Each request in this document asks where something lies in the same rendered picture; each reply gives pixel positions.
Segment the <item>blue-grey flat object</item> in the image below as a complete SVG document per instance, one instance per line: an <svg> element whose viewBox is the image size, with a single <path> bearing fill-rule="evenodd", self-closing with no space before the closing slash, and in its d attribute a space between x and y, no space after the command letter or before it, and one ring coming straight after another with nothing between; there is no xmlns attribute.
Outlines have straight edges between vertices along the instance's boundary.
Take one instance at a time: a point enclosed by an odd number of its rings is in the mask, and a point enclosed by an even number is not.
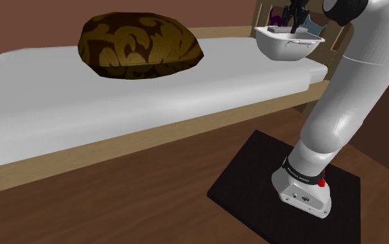
<svg viewBox="0 0 389 244"><path fill-rule="evenodd" d="M308 33L319 36L322 30L324 30L327 27L327 25L325 24L324 26L319 26L318 24L316 24L311 20L310 15L307 15L301 27L306 28Z"/></svg>

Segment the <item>purple curved object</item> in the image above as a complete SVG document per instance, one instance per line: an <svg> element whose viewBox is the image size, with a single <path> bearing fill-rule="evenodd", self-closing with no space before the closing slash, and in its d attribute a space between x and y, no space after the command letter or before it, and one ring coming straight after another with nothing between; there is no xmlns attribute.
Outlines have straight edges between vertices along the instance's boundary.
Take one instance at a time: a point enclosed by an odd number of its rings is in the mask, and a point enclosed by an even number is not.
<svg viewBox="0 0 389 244"><path fill-rule="evenodd" d="M283 20L279 15L273 16L274 9L269 12L269 26L283 26Z"/></svg>

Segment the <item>brown patterned pillow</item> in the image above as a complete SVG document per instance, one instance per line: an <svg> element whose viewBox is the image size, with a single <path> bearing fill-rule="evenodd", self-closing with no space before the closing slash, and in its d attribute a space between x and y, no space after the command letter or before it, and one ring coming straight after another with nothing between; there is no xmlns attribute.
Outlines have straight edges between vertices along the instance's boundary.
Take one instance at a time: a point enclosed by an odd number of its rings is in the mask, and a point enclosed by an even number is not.
<svg viewBox="0 0 389 244"><path fill-rule="evenodd" d="M104 78L139 80L196 66L204 53L176 19L150 12L109 12L92 17L78 41L81 60Z"/></svg>

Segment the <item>wooden bed with white mattress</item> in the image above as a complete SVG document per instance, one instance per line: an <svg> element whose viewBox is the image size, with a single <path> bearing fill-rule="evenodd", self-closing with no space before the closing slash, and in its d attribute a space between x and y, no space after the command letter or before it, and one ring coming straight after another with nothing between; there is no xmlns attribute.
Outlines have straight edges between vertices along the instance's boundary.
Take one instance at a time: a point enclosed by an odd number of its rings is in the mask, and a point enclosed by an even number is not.
<svg viewBox="0 0 389 244"><path fill-rule="evenodd" d="M102 78L75 46L0 55L0 191L293 106L312 107L348 42L329 22L296 62L269 60L253 26L195 28L199 65L150 80Z"/></svg>

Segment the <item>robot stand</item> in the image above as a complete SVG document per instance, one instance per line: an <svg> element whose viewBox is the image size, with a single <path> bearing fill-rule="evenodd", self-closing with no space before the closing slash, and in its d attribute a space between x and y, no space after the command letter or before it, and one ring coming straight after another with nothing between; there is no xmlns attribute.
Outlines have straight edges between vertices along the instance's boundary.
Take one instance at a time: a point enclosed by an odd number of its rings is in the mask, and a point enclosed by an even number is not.
<svg viewBox="0 0 389 244"><path fill-rule="evenodd" d="M255 130L208 190L208 197L270 244L361 244L361 180L326 167L332 206L326 218L286 204L271 176L292 146Z"/></svg>

